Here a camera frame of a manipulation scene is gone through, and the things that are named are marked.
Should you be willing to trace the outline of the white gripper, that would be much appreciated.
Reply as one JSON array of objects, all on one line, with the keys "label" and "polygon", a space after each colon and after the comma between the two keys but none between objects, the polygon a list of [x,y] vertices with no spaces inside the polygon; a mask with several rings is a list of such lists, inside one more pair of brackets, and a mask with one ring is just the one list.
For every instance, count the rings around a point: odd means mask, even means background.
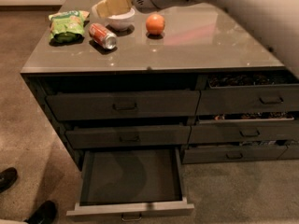
[{"label": "white gripper", "polygon": [[93,5],[92,12],[98,18],[120,15],[130,11],[132,2],[137,9],[155,9],[151,0],[106,0]]}]

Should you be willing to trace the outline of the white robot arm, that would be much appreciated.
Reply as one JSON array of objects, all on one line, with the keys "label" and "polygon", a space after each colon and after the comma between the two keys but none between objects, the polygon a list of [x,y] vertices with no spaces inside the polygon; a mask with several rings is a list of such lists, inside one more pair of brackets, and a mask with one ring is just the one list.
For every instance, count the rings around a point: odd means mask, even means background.
[{"label": "white robot arm", "polygon": [[208,3],[226,12],[299,77],[299,0],[102,0],[92,7],[98,18],[136,8],[150,13]]}]

